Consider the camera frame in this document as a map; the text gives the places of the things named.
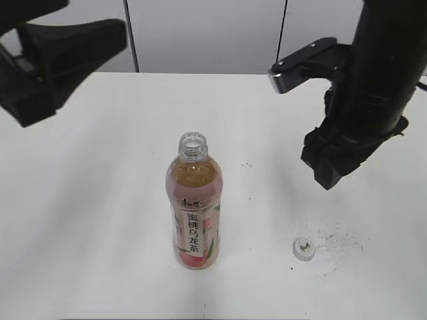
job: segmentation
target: cable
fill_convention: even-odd
[[[127,25],[127,30],[129,32],[129,42],[130,42],[131,50],[132,50],[133,65],[135,67],[135,72],[139,73],[138,56],[137,56],[136,48],[135,48],[135,41],[133,40],[133,29],[132,29],[131,15],[129,13],[129,4],[127,3],[127,0],[123,0],[123,6],[125,7],[126,25]]]
[[[285,0],[285,9],[283,10],[282,28],[280,29],[280,38],[278,45],[278,54],[276,55],[276,63],[279,61],[280,47],[282,46],[283,29],[285,27],[286,10],[288,10],[288,0]]]
[[[423,82],[418,82],[416,86],[421,90],[427,91],[427,85]]]

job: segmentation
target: gray wall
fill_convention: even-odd
[[[129,5],[141,72],[265,74],[276,60],[285,0],[70,0],[34,23],[66,25],[125,20]],[[285,57],[321,37],[351,43],[362,0],[289,0]],[[14,32],[0,41],[20,51]],[[130,47],[100,71],[135,72]]]

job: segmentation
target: plastic bottle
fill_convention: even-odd
[[[179,141],[178,157],[169,166],[166,191],[171,202],[173,249],[190,269],[209,267],[220,248],[220,166],[207,154],[206,138],[189,132]]]

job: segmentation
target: bottle neck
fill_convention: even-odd
[[[179,157],[185,162],[200,162],[207,157],[206,138],[198,132],[189,132],[181,137]]]

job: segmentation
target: white bottle cap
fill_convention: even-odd
[[[315,252],[316,248],[310,240],[304,238],[298,238],[295,240],[294,255],[298,260],[305,262],[311,261]]]

